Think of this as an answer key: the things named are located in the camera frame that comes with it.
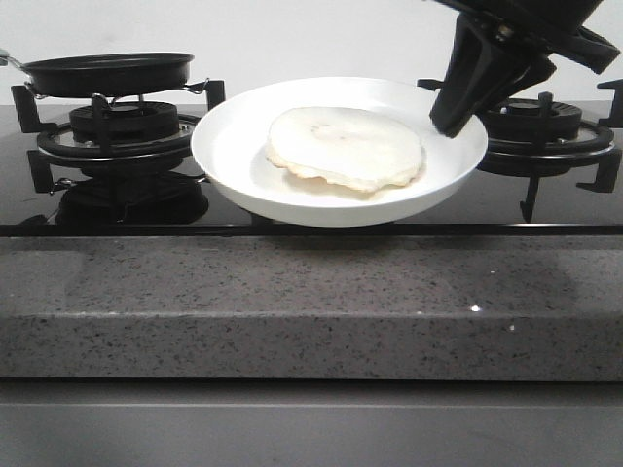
black frying pan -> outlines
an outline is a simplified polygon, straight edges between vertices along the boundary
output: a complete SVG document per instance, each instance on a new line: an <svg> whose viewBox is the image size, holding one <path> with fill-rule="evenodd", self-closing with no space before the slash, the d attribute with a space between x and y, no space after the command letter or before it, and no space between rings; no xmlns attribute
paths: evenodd
<svg viewBox="0 0 623 467"><path fill-rule="evenodd" d="M30 76L32 90L54 97L109 97L173 90L188 80L190 54L109 54L71 56L20 63L0 49L7 62Z"/></svg>

